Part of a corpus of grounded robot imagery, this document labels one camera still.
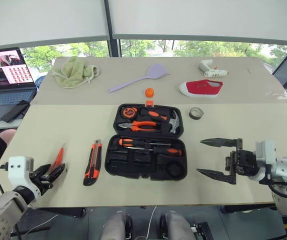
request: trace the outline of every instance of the small orange ball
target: small orange ball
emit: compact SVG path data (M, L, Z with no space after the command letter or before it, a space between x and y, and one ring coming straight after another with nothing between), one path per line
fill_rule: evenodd
M147 88L144 93L147 98L152 98L155 94L155 91L153 88Z

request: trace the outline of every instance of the green foliage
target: green foliage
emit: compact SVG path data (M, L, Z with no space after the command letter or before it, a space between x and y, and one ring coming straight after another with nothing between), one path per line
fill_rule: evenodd
M107 42L105 42L105 41L90 41L90 42L85 42L85 44L89 48L89 51L85 54L86 56L109 57Z
M277 67L287 54L287 46L285 45L269 45L269 46L273 47L273 49L270 50L270 54L274 55L274 57L271 59L271 65Z
M155 49L153 40L122 40L121 53L123 57L146 57L147 50Z
M70 46L68 50L69 56L78 56L89 52L89 47L84 42L70 43L68 45Z
M277 67L287 54L287 46L276 45L268 57L261 53L262 44L225 41L180 41L174 50L175 57L256 57Z
M168 50L168 44L170 40L158 40L157 45L162 49L162 52L165 53Z
M61 56L55 46L36 46L23 48L22 54L28 66L39 72L48 72L52 67L52 60Z
M109 57L105 41L27 47L22 48L21 51L27 65L38 69L41 73L48 72L52 67L52 61L60 56Z

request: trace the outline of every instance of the green towel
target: green towel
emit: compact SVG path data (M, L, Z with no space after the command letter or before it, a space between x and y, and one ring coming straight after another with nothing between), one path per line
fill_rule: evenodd
M90 83L99 75L99 69L95 65L86 65L84 57L72 56L62 68L54 68L52 74L61 87L72 89Z

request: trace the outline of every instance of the window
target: window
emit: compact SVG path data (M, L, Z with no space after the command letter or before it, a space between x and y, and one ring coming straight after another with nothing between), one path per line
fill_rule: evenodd
M287 46L228 41L121 40L123 57L257 57L272 73Z
M34 80L46 75L57 57L109 57L106 41L35 46L20 50Z

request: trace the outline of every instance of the shoe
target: shoe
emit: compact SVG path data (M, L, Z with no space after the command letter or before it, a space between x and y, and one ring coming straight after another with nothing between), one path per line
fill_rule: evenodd
M215 98L218 96L222 86L222 81L204 79L200 81L186 81L180 84L179 90L188 97Z

